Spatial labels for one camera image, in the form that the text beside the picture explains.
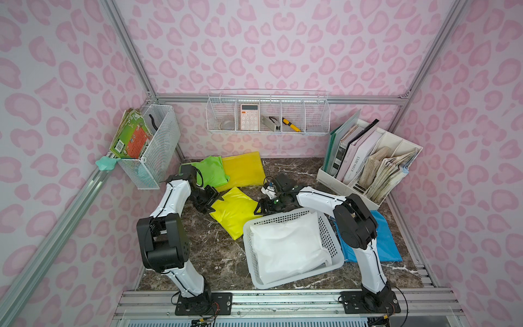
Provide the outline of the bright yellow raincoat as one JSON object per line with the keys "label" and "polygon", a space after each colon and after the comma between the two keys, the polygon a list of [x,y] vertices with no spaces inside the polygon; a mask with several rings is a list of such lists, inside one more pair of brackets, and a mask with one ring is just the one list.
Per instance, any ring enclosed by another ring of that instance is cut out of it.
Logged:
{"label": "bright yellow raincoat", "polygon": [[258,202],[234,187],[222,196],[222,200],[215,201],[211,207],[214,211],[210,213],[210,216],[226,230],[233,240],[237,240],[243,235],[243,226],[257,217],[254,214],[257,205]]}

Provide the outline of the white raincoat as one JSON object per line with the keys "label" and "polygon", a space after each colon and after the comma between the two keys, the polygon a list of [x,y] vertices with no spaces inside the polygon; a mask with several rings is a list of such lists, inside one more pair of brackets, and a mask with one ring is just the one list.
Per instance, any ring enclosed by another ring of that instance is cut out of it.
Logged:
{"label": "white raincoat", "polygon": [[251,227],[259,276],[264,284],[307,273],[322,264],[332,265],[322,245],[317,213],[283,223]]}

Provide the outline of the white plastic basket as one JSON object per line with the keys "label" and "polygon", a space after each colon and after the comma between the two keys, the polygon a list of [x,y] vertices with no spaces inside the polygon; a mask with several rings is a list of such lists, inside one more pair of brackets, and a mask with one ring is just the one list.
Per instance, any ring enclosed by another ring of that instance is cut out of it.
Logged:
{"label": "white plastic basket", "polygon": [[[263,225],[267,223],[283,223],[288,222],[294,219],[298,219],[302,217],[303,215],[306,215],[308,213],[317,213],[318,215],[318,221],[320,225],[320,234],[321,234],[321,242],[322,245],[330,252],[330,255],[332,257],[332,265],[327,267],[326,265],[322,264],[321,266],[313,269],[312,271],[305,272],[303,274],[299,274],[294,277],[290,277],[287,279],[282,279],[280,281],[276,281],[273,283],[264,284],[262,283],[260,276],[259,276],[259,270],[258,270],[258,264],[257,264],[257,258],[254,254],[253,245],[252,245],[252,233],[251,233],[251,227],[254,225]],[[323,213],[319,213],[313,209],[310,208],[297,208],[293,211],[289,211],[286,213],[277,213],[272,215],[267,215],[258,219],[252,219],[251,221],[247,222],[244,225],[244,234],[243,234],[243,240],[245,244],[245,251],[246,251],[246,257],[247,257],[247,263],[249,267],[249,272],[251,274],[251,278],[253,281],[253,285],[260,290],[265,290],[272,287],[281,286],[286,283],[291,283],[294,281],[298,281],[301,279],[306,279],[315,275],[320,275],[329,271],[333,271],[335,269],[338,269],[343,266],[345,263],[345,259],[340,247],[340,242],[338,238],[336,237],[336,234],[334,230],[332,229],[328,219],[325,217]]]}

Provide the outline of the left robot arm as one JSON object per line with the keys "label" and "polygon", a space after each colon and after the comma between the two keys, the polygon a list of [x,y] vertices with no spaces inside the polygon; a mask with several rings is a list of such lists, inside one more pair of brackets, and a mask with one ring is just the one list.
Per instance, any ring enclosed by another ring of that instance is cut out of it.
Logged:
{"label": "left robot arm", "polygon": [[159,206],[136,224],[144,267],[170,278],[178,288],[178,302],[186,310],[210,307],[212,292],[190,262],[183,208],[190,201],[196,211],[210,214],[215,211],[212,205],[222,199],[214,187],[204,185],[203,174],[196,167],[184,165],[178,174],[168,177]]}

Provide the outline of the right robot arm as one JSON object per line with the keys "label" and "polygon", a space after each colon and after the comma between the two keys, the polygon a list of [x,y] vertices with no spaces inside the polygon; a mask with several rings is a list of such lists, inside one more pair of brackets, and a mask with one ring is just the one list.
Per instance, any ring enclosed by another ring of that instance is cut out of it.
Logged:
{"label": "right robot arm", "polygon": [[355,193],[337,196],[312,187],[298,185],[285,174],[264,184],[266,197],[258,202],[255,215],[269,215],[311,208],[335,218],[341,239],[350,246],[362,276],[361,303],[370,312],[378,312],[396,299],[385,276],[377,252],[378,223],[362,199]]}

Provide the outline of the green folded raincoat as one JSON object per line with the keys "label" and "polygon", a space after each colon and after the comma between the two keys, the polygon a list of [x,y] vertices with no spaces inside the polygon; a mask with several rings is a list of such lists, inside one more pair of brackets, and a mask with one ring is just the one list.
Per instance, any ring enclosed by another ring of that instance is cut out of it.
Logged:
{"label": "green folded raincoat", "polygon": [[201,162],[192,162],[182,164],[179,168],[179,172],[185,166],[193,166],[200,172],[196,173],[196,181],[199,186],[218,188],[228,184],[230,177],[226,174],[223,167],[222,157],[220,156],[209,156]]}

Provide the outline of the golden yellow folded raincoat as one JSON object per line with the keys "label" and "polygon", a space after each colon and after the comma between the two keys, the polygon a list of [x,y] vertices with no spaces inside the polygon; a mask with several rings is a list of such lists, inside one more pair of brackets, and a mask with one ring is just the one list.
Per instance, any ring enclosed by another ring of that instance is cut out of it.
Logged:
{"label": "golden yellow folded raincoat", "polygon": [[228,177],[227,184],[217,187],[224,192],[234,187],[253,187],[264,184],[266,178],[259,152],[222,158],[223,168]]}

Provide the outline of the blue folded raincoat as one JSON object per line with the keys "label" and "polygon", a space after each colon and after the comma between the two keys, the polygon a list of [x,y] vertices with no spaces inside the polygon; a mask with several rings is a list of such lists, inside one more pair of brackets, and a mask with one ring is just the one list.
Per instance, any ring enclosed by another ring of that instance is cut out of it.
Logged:
{"label": "blue folded raincoat", "polygon": [[[390,227],[385,217],[378,211],[371,211],[371,214],[378,223],[377,229],[377,251],[381,262],[402,262],[403,259],[392,236]],[[347,245],[341,238],[338,224],[332,218],[337,236],[339,237],[340,246],[346,262],[357,262],[354,249]]]}

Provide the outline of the yellow utility knife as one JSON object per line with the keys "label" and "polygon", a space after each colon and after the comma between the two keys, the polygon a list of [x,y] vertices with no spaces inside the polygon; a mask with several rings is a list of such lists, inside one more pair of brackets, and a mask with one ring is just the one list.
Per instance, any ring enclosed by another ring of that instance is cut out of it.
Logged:
{"label": "yellow utility knife", "polygon": [[296,125],[294,125],[291,121],[289,121],[288,119],[286,118],[282,118],[282,122],[287,125],[289,128],[291,128],[292,130],[294,130],[294,132],[302,132],[302,130],[297,127]]}

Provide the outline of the green folder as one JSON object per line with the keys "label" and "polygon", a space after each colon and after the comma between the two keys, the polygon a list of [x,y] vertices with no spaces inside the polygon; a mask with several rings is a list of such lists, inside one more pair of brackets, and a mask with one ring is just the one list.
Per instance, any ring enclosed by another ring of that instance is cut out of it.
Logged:
{"label": "green folder", "polygon": [[330,133],[330,140],[328,143],[328,148],[323,165],[324,172],[330,173],[330,171],[332,170],[341,139],[357,123],[358,119],[360,118],[360,113],[360,109],[356,110],[355,113],[352,114],[346,122],[344,122],[342,125],[340,125],[338,128],[336,128],[333,132]]}

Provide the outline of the pink binder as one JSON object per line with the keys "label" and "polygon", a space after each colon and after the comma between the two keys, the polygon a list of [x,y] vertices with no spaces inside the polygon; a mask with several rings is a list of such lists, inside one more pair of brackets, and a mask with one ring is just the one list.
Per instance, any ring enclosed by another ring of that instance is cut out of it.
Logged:
{"label": "pink binder", "polygon": [[378,131],[378,127],[373,126],[358,140],[352,142],[336,179],[348,185],[356,177],[364,160],[369,156],[382,136],[383,133]]}

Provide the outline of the pink calculator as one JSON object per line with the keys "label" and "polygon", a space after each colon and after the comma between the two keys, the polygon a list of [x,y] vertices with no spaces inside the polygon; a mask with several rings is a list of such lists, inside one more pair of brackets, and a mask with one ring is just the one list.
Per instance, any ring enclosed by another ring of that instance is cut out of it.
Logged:
{"label": "pink calculator", "polygon": [[241,104],[240,128],[242,131],[260,130],[260,107],[258,104]]}

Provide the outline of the white file organizer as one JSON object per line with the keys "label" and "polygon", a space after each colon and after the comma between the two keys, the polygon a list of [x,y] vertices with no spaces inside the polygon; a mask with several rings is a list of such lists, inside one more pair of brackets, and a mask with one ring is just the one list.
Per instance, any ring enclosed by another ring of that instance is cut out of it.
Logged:
{"label": "white file organizer", "polygon": [[330,173],[318,170],[317,180],[338,195],[357,194],[370,210],[376,211],[390,192],[409,174],[409,168],[423,147],[378,127],[383,136],[364,160],[356,177],[348,184],[336,179],[349,146],[378,121],[357,123],[341,139]]}

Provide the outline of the green and red booklet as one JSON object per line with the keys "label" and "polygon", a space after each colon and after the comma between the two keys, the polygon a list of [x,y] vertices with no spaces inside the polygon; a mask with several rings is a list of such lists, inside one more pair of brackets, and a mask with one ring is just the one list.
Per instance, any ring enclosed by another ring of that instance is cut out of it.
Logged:
{"label": "green and red booklet", "polygon": [[109,151],[116,158],[140,159],[153,139],[153,134],[139,110],[126,110]]}

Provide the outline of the white mesh wall basket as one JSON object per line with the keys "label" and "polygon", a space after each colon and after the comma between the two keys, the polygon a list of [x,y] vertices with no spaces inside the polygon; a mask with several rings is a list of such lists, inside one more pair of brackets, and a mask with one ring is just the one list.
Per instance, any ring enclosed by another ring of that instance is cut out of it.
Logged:
{"label": "white mesh wall basket", "polygon": [[159,189],[166,180],[181,132],[173,107],[150,104],[139,111],[153,139],[140,159],[120,159],[118,164],[138,189]]}

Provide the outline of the mint green wall hook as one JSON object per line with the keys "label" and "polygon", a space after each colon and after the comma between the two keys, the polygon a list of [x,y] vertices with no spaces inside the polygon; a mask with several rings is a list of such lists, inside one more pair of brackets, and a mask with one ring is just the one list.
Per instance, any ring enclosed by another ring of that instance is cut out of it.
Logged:
{"label": "mint green wall hook", "polygon": [[95,162],[100,171],[113,171],[120,159],[103,156]]}

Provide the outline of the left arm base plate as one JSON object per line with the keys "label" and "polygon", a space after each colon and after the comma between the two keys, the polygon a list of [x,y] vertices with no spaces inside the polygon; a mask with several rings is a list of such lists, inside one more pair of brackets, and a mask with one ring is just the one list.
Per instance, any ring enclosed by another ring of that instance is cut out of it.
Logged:
{"label": "left arm base plate", "polygon": [[203,293],[196,297],[185,298],[181,295],[176,300],[176,316],[230,316],[233,294],[229,292]]}

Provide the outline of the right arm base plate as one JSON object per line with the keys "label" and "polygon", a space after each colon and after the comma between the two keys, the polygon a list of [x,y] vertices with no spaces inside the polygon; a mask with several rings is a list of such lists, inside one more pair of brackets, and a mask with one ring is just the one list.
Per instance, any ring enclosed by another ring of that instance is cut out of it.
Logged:
{"label": "right arm base plate", "polygon": [[402,309],[396,294],[384,289],[378,294],[370,291],[346,291],[340,293],[339,302],[346,314],[387,314],[401,313]]}

